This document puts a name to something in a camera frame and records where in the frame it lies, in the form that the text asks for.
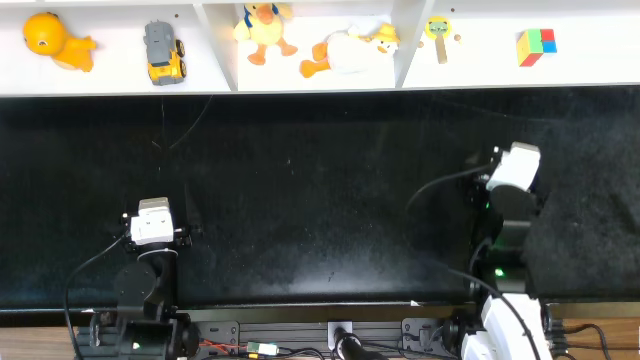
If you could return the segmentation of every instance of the wood surface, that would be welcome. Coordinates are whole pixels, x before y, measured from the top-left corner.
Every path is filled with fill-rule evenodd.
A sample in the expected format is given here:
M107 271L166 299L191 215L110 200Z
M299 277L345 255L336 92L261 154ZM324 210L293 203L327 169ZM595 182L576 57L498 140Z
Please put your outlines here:
M640 318L570 319L565 327L596 324L602 328L610 347L638 347ZM568 335L571 344L600 346L598 333L593 329ZM578 360L604 360L601 350L571 349ZM612 360L640 360L638 351L610 351ZM63 327L0 328L0 360L70 360L73 350L69 333Z

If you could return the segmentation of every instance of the yellow duck toy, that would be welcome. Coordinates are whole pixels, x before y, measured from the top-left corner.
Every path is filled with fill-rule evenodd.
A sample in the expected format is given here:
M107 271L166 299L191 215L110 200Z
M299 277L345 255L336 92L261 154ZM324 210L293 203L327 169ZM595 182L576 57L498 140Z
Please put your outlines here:
M333 70L339 74L367 71L389 61L398 50L400 39L391 24L383 24L371 37L360 36L356 28L329 36L326 42L313 47L313 60L300 64L300 73L310 78L319 71Z
M293 11L285 4L248 3L244 5L245 16L233 30L237 41L251 39L258 44L258 51L249 55L248 59L255 65L264 65L267 47L278 45L283 56L291 56L298 48L287 44L282 38L284 25L280 16L291 19Z
M78 39L67 31L58 16L52 13L33 15L22 30L27 47L36 54L51 56L59 66L89 72L93 68L90 50L96 43L90 36Z

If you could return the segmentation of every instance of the duck beak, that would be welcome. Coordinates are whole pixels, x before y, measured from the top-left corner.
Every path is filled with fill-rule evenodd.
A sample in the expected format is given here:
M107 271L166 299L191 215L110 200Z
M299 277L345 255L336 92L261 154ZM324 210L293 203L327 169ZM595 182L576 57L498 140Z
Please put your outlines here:
M273 11L271 10L270 4L260 5L258 10L256 11L256 16L260 20L261 23L265 25L269 25L273 22Z

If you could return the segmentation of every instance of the yellow and gray toy truck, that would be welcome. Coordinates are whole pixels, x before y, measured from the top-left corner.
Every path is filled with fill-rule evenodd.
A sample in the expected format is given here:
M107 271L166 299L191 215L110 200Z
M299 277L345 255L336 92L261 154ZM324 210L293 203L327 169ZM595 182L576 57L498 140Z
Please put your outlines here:
M153 85L170 85L184 81L187 66L182 61L184 44L177 40L173 28L166 22L156 21L144 27L147 45L147 68Z

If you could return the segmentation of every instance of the black tabletop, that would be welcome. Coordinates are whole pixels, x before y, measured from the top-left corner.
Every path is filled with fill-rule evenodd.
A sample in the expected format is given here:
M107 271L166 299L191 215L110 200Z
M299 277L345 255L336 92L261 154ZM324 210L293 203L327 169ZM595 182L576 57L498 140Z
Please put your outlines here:
M60 308L66 276L113 241L123 212L168 196L181 214L185 189L205 232L178 258L181 307L464 299L459 279L428 265L468 256L473 213L455 182L405 205L513 141L540 147L551 190L525 252L539 292L634 298L639 96L216 96L193 127L208 96L4 99L0 308ZM133 260L110 252L79 275L71 302L115 304L113 279Z

